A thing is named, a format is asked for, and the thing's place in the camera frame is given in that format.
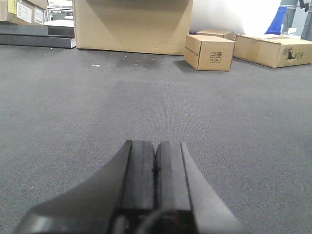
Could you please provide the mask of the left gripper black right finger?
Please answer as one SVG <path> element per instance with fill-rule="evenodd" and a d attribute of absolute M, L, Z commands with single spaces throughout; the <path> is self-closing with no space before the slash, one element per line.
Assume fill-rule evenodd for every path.
<path fill-rule="evenodd" d="M 207 182 L 183 142 L 163 141 L 156 151 L 158 203 L 181 215 L 191 234 L 246 234 L 235 217 Z"/>

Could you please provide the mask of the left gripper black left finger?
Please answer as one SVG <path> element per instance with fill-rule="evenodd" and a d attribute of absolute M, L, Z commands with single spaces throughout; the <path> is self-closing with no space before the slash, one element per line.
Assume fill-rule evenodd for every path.
<path fill-rule="evenodd" d="M 155 207 L 154 147 L 127 140 L 86 181 L 27 211 L 16 234 L 108 234 L 119 215 L 135 218 Z"/>

